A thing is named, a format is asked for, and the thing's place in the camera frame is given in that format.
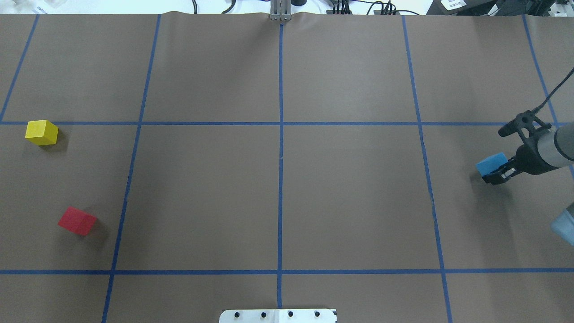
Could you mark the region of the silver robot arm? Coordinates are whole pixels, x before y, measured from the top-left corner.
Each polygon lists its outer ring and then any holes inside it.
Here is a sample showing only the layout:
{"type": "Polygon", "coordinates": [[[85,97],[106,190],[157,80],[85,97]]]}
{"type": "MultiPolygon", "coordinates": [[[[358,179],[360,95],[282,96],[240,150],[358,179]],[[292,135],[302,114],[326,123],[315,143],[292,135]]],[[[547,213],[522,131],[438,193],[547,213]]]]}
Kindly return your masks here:
{"type": "Polygon", "coordinates": [[[485,183],[499,185],[518,174],[541,175],[569,167],[574,159],[573,137],[573,123],[556,130],[540,127],[523,137],[523,144],[513,157],[504,153],[490,155],[476,163],[476,169],[485,183]]]}

